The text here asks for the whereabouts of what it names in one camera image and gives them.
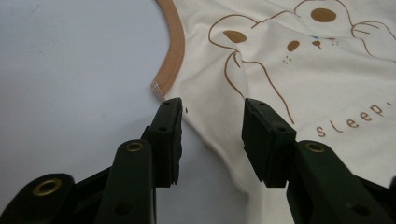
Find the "tan piping trim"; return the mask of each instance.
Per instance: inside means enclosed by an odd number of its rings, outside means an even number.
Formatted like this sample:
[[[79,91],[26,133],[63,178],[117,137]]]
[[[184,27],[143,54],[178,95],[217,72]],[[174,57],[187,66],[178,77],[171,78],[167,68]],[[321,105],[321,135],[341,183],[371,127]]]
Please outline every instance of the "tan piping trim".
[[[183,26],[172,0],[157,0],[168,24],[170,45],[163,65],[151,84],[154,93],[162,100],[174,84],[184,58]]]

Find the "gray background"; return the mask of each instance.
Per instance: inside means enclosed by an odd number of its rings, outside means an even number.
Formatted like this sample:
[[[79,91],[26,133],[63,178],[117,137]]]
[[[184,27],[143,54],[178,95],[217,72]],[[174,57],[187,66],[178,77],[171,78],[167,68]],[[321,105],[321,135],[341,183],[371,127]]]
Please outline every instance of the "gray background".
[[[139,138],[169,46],[154,0],[0,1],[0,211],[31,180],[76,182]],[[158,189],[158,223],[243,223],[247,196],[183,123],[177,186]]]

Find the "cream baby garment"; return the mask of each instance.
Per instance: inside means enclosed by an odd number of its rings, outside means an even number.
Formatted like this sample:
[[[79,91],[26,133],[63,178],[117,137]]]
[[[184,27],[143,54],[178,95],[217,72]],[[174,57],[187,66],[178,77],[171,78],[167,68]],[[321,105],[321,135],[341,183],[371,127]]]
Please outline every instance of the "cream baby garment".
[[[285,189],[268,189],[241,139],[244,99],[269,104],[297,140],[330,146],[384,187],[396,175],[394,0],[158,0],[171,43],[152,83],[181,97],[184,119],[248,193],[247,223],[292,223]]]

